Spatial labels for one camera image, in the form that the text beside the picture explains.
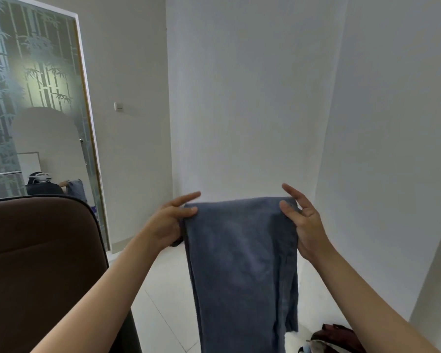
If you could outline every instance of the glass door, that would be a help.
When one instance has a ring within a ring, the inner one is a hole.
[[[75,19],[0,0],[0,198],[51,183],[88,203],[108,249],[91,126]]]

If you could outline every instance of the chair backrest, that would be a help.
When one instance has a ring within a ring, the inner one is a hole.
[[[108,268],[99,226],[66,196],[0,200],[0,352],[30,352]],[[111,352],[140,352],[131,313]]]

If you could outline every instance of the metal door handle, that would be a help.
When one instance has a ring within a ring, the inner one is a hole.
[[[0,172],[0,176],[17,175],[18,173],[21,173],[21,171]]]

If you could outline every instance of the finger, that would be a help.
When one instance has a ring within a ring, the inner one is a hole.
[[[189,218],[197,213],[197,207],[181,208],[181,207],[171,207],[170,215],[176,219]]]
[[[291,219],[295,225],[301,226],[304,224],[305,217],[294,210],[286,201],[279,202],[279,207],[282,212]]]
[[[286,192],[288,192],[296,201],[299,203],[299,205],[302,207],[302,209],[311,208],[314,209],[314,206],[312,203],[307,199],[307,197],[299,192],[297,189],[291,187],[288,184],[283,183],[282,189],[284,189]]]
[[[185,204],[185,203],[187,203],[187,202],[189,202],[189,201],[192,201],[192,200],[198,198],[200,195],[201,195],[201,192],[199,192],[199,191],[198,191],[198,192],[193,192],[193,193],[190,193],[190,194],[186,194],[186,195],[184,195],[184,196],[181,196],[181,197],[175,198],[174,200],[169,201],[168,203],[165,203],[165,204],[162,206],[162,208],[167,208],[167,207],[180,207],[180,206],[182,206],[183,204]]]

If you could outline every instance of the light switch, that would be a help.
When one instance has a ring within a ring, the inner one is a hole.
[[[115,102],[114,103],[114,111],[122,112],[123,110],[124,110],[123,103],[121,103],[121,102]]]

